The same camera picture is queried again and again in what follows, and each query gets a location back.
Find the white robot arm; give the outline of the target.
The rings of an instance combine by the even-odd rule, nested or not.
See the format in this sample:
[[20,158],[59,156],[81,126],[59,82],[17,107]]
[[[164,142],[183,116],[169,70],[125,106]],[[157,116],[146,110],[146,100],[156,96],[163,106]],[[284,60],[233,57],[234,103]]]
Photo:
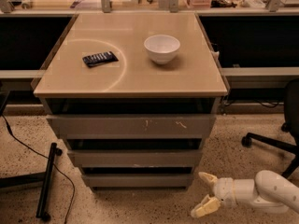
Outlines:
[[217,178],[200,172],[199,177],[210,187],[207,195],[191,211],[192,217],[204,217],[221,207],[236,207],[238,204],[281,214],[289,209],[299,213],[299,188],[282,175],[262,170],[254,179]]

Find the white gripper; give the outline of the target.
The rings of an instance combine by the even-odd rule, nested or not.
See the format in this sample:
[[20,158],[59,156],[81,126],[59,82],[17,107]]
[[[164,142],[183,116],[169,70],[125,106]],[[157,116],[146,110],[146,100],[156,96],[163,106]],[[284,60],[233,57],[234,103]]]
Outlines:
[[215,175],[199,172],[199,177],[208,185],[215,197],[207,195],[191,211],[192,217],[203,217],[214,213],[222,206],[235,207],[234,180],[231,177],[218,179]]

